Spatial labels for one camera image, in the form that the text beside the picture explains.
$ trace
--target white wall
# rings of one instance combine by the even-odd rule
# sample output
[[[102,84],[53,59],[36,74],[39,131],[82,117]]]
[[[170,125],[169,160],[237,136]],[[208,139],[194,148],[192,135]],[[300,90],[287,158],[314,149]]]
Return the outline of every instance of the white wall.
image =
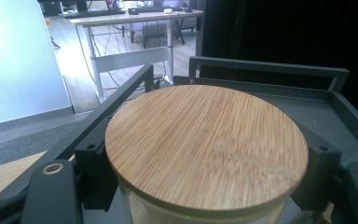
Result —
[[[0,0],[0,122],[70,107],[36,0]]]

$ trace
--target bamboo lid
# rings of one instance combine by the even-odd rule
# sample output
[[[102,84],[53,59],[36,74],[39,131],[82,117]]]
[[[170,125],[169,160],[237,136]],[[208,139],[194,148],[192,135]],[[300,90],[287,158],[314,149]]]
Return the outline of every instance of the bamboo lid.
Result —
[[[308,162],[301,131],[281,110],[212,86],[169,87],[132,100],[113,116],[105,145],[131,190],[196,214],[281,203]]]

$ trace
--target standing desk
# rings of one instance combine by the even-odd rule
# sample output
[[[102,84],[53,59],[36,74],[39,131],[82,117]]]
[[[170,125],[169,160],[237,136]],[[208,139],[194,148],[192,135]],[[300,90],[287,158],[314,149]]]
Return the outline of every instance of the standing desk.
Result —
[[[97,85],[97,95],[101,102],[105,100],[103,95],[103,87],[101,82],[100,73],[108,72],[111,70],[118,70],[122,68],[133,67],[137,65],[144,65],[147,63],[158,63],[168,61],[168,71],[166,81],[172,84],[173,81],[173,45],[172,45],[172,23],[171,20],[185,19],[197,17],[201,18],[203,11],[193,10],[192,12],[173,12],[173,14],[164,14],[163,12],[147,12],[140,13],[139,15],[130,15],[128,12],[120,15],[103,16],[103,17],[90,17],[81,19],[72,19],[71,23],[78,26],[83,26],[86,31],[86,36],[89,44],[89,54],[91,57],[92,70],[95,76]],[[167,20],[167,47],[155,49],[143,49],[139,51],[132,51],[114,55],[105,55],[97,57],[95,55],[94,45],[92,43],[92,27],[133,23],[142,21],[162,21]],[[197,27],[197,40],[202,39],[202,26],[198,22]],[[200,54],[200,50],[196,50],[196,55]]]

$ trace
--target desk leg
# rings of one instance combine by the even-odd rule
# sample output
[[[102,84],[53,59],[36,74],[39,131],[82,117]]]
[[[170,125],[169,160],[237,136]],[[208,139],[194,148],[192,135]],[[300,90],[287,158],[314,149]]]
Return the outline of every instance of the desk leg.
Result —
[[[95,50],[92,44],[92,37],[91,37],[91,28],[86,27],[86,36],[87,36],[87,41],[89,43],[89,56],[91,58],[91,64],[92,64],[92,71],[94,72],[94,79],[95,79],[95,84],[97,85],[97,97],[98,100],[100,101],[100,103],[102,103],[105,98],[103,95],[103,84],[101,82],[101,77],[100,77],[100,73],[98,72],[98,68],[97,65],[95,64]]]
[[[173,44],[172,44],[172,22],[167,20],[167,48],[168,48],[168,71],[165,80],[173,84]]]

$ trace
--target jar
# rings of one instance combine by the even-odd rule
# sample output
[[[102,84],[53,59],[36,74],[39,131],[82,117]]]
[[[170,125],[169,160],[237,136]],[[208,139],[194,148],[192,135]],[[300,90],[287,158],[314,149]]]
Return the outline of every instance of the jar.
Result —
[[[124,105],[106,153],[132,223],[275,223],[308,163],[280,109],[251,94],[177,86]]]

